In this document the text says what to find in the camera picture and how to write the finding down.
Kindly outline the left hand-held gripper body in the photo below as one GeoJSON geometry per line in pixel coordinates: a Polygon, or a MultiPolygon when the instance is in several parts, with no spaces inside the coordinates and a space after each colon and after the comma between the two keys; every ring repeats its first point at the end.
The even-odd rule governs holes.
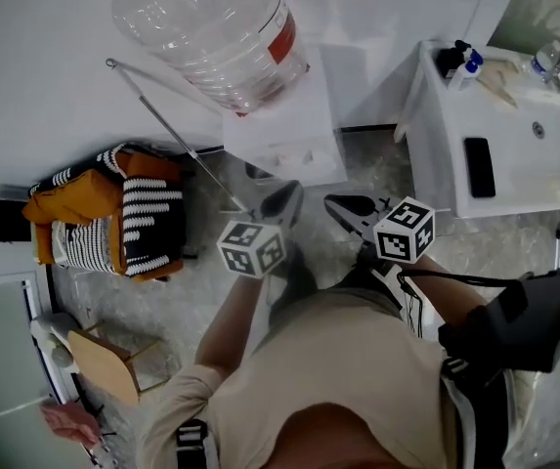
{"type": "Polygon", "coordinates": [[[217,240],[217,248],[228,271],[260,279],[286,258],[281,228],[231,220],[217,240]]]}

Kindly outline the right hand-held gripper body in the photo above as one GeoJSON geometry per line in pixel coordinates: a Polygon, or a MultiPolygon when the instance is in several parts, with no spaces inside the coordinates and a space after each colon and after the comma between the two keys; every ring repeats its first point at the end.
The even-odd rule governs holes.
{"type": "Polygon", "coordinates": [[[373,226],[380,259],[415,263],[435,239],[435,210],[405,197],[373,226]]]}

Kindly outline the white water dispenser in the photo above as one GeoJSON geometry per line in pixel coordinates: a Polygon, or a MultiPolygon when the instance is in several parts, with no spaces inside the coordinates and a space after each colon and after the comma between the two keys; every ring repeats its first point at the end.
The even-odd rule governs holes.
{"type": "Polygon", "coordinates": [[[245,117],[226,114],[223,146],[282,179],[292,169],[344,169],[320,48],[307,48],[310,70],[277,103],[245,117]]]}

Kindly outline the white vanity cabinet with sink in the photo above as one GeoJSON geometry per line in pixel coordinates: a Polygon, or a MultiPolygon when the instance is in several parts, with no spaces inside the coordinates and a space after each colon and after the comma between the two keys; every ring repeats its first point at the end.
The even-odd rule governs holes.
{"type": "Polygon", "coordinates": [[[481,47],[481,75],[449,88],[435,58],[447,43],[423,41],[409,97],[395,132],[409,148],[414,196],[460,218],[560,210],[560,91],[545,83],[528,55],[481,47]],[[492,197],[471,193],[464,150],[484,139],[492,197]]]}

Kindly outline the black phone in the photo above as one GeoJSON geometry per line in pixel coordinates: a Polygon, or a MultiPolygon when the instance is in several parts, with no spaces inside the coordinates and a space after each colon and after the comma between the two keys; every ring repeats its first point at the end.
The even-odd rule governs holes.
{"type": "Polygon", "coordinates": [[[463,140],[468,184],[474,198],[495,197],[495,177],[489,143],[485,138],[463,140]]]}

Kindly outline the black white wavy blanket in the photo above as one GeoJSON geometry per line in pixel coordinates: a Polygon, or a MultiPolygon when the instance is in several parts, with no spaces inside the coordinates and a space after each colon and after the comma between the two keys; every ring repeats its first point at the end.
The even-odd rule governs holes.
{"type": "Polygon", "coordinates": [[[98,155],[120,180],[122,198],[109,221],[114,271],[135,281],[165,279],[183,268],[186,213],[180,167],[125,146],[98,155]]]}

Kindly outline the metal pole flat mop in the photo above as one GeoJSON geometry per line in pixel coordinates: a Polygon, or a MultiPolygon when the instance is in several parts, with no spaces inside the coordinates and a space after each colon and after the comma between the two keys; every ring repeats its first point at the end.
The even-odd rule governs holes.
{"type": "Polygon", "coordinates": [[[222,181],[212,172],[212,170],[206,165],[199,154],[191,148],[188,143],[175,131],[175,129],[169,124],[169,122],[162,116],[162,114],[155,108],[155,106],[146,97],[142,89],[137,85],[137,83],[129,76],[129,74],[123,69],[120,62],[114,58],[106,58],[106,66],[115,71],[122,81],[127,85],[127,87],[132,91],[134,96],[139,100],[143,107],[151,114],[151,116],[166,130],[166,132],[184,149],[185,153],[195,161],[195,163],[219,186],[219,188],[225,192],[231,202],[239,209],[240,212],[245,213],[249,218],[253,217],[253,213],[247,208],[247,206],[232,192],[230,191],[222,181]]]}

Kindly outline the person's beige shirt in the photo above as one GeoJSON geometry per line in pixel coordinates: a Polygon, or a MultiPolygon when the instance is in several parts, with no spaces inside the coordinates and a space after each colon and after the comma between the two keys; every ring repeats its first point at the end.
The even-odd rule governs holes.
{"type": "Polygon", "coordinates": [[[289,417],[322,404],[351,410],[411,469],[453,469],[443,360],[384,305],[319,293],[281,314],[231,376],[202,364],[179,371],[141,431],[138,469],[177,469],[175,433],[193,418],[207,424],[221,469],[262,469],[289,417]]]}

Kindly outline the black metal hip box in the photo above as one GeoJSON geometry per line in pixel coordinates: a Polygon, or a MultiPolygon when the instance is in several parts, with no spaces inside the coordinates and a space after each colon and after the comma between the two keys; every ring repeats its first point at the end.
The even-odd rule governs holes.
{"type": "Polygon", "coordinates": [[[460,326],[440,326],[440,344],[453,358],[495,368],[549,373],[560,359],[560,268],[517,279],[456,276],[501,291],[460,326]]]}

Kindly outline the white bottle blue cap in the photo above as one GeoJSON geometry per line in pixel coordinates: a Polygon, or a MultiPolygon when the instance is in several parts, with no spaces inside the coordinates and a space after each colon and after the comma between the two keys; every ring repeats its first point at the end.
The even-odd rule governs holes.
{"type": "Polygon", "coordinates": [[[470,52],[464,56],[464,63],[461,64],[453,74],[448,84],[448,89],[459,92],[469,87],[481,73],[483,63],[483,57],[475,49],[471,49],[470,52]]]}

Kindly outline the thin striped cushion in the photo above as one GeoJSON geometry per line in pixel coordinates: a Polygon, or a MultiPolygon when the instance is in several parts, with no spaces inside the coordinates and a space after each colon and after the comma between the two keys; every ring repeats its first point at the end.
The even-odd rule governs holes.
{"type": "Polygon", "coordinates": [[[55,263],[90,272],[115,274],[109,247],[110,217],[95,219],[88,226],[55,221],[52,250],[55,263]]]}

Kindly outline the orange sofa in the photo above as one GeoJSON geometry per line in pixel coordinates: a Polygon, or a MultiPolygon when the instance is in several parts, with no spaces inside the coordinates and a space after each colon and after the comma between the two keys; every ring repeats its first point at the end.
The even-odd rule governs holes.
{"type": "MultiPolygon", "coordinates": [[[[147,147],[132,143],[111,149],[121,146],[139,149],[177,163],[147,147]]],[[[34,235],[34,259],[38,264],[58,265],[52,250],[52,224],[55,221],[88,226],[95,219],[111,218],[117,210],[122,198],[120,180],[111,176],[106,166],[98,161],[98,155],[107,150],[55,173],[30,189],[29,200],[22,214],[29,221],[34,235]]]]}

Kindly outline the wooden side table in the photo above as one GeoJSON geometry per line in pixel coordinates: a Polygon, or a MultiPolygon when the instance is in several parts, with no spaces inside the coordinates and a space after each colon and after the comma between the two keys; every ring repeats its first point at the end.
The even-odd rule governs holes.
{"type": "Polygon", "coordinates": [[[93,331],[102,325],[103,323],[100,321],[86,329],[70,330],[67,333],[67,341],[71,356],[79,373],[85,379],[122,403],[135,406],[143,395],[168,382],[167,379],[164,379],[148,388],[141,389],[134,368],[134,361],[153,350],[162,343],[162,340],[154,339],[148,346],[132,354],[106,339],[95,336],[93,331]]]}

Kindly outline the clear small plastic bottle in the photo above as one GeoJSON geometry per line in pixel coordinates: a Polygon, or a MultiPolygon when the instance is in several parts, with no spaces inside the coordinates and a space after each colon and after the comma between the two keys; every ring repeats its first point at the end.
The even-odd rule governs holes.
{"type": "Polygon", "coordinates": [[[553,40],[541,46],[531,60],[533,71],[546,75],[557,66],[560,60],[560,41],[553,40]]]}

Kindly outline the black box by wall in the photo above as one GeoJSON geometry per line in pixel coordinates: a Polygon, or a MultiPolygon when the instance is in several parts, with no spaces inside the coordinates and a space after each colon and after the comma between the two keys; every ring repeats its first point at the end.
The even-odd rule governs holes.
{"type": "Polygon", "coordinates": [[[0,243],[31,242],[29,221],[23,216],[25,202],[0,199],[0,243]]]}

